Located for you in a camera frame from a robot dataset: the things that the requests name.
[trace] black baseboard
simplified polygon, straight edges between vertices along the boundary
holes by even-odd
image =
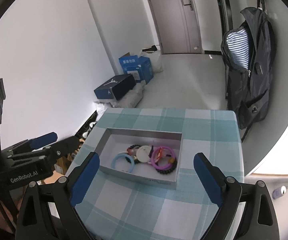
[[[210,54],[210,55],[221,55],[221,51],[216,51],[216,50],[204,50],[205,54]]]

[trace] striped lining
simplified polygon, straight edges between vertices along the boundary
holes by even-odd
[[[249,65],[249,39],[246,29],[227,35],[226,43],[235,64],[247,68]]]

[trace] black robotic device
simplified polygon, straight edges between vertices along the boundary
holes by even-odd
[[[0,124],[4,99],[3,81],[0,79]],[[68,177],[61,177],[47,185],[35,182],[51,176],[51,167],[56,159],[74,151],[79,145],[76,137],[70,137],[36,150],[56,140],[56,134],[50,133],[2,151],[0,146],[0,211],[15,233],[16,240],[95,239],[84,226],[75,206],[83,200],[100,166],[96,153],[91,152]],[[263,181],[252,185],[226,177],[219,168],[211,165],[203,153],[195,155],[194,168],[211,202],[218,205],[218,212],[202,240],[224,240],[240,202],[246,204],[235,240],[279,239],[276,214]],[[18,214],[9,190],[27,184],[29,186]],[[10,210],[16,225],[5,214],[1,202]],[[54,225],[48,202],[55,203],[64,234]]]

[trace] white label on box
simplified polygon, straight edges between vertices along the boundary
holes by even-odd
[[[137,70],[127,71],[128,74],[132,74],[135,80],[141,80],[140,74]]]

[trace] white round disc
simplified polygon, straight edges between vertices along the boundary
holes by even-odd
[[[136,152],[136,157],[141,163],[147,163],[151,160],[148,156],[151,152],[151,147],[149,145],[143,145]]]

